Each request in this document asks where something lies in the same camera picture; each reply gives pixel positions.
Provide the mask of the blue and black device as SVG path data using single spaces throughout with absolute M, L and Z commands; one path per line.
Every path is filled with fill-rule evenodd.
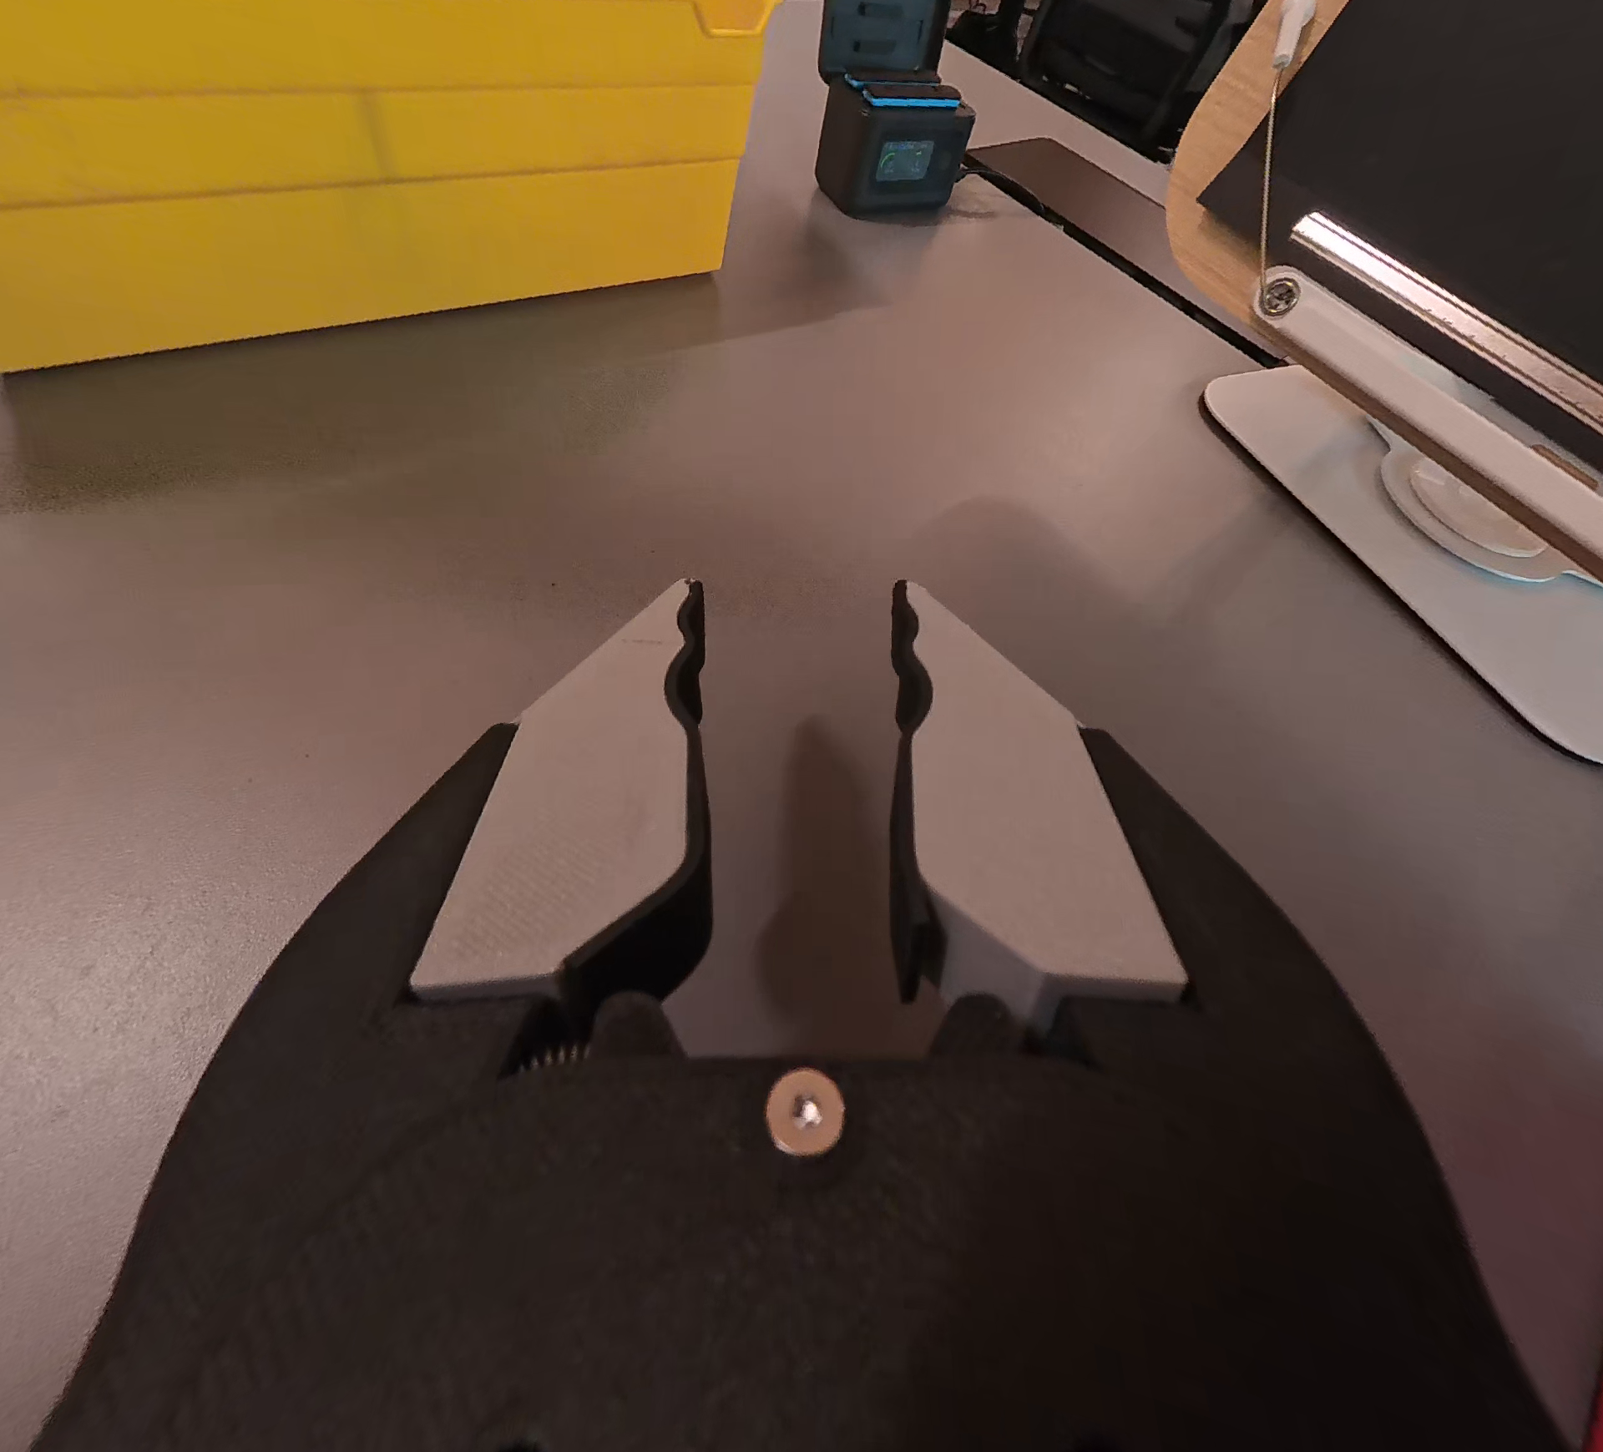
M 973 109 L 938 70 L 950 1 L 823 5 L 812 179 L 850 219 L 928 219 L 950 202 L 973 131 Z

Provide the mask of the yellow plastic bin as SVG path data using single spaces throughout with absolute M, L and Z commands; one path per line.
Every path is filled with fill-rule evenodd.
M 1 369 L 716 271 L 779 0 L 1 0 Z

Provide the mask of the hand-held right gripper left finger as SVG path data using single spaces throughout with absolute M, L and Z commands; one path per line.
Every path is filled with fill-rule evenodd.
M 409 990 L 667 998 L 712 941 L 705 588 L 671 582 L 516 719 Z

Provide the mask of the black flat panel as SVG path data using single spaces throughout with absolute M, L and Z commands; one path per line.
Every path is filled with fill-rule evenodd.
M 1248 327 L 1201 297 L 1179 269 L 1160 202 L 1051 137 L 973 145 L 967 169 L 1135 279 L 1259 365 L 1280 365 Z

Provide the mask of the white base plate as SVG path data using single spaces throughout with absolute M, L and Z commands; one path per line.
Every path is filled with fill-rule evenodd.
M 1216 376 L 1204 414 L 1536 734 L 1600 760 L 1600 584 L 1439 518 L 1452 477 L 1301 367 Z

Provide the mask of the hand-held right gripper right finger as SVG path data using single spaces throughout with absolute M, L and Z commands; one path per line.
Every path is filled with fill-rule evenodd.
M 916 582 L 891 596 L 898 997 L 1175 1001 L 1185 967 L 1089 732 Z

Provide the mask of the black monitor screen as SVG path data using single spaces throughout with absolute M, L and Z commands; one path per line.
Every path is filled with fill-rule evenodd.
M 1264 123 L 1201 193 L 1257 231 Z M 1600 0 L 1347 0 L 1278 99 L 1271 264 L 1600 468 Z M 1582 375 L 1535 391 L 1292 243 L 1321 213 Z

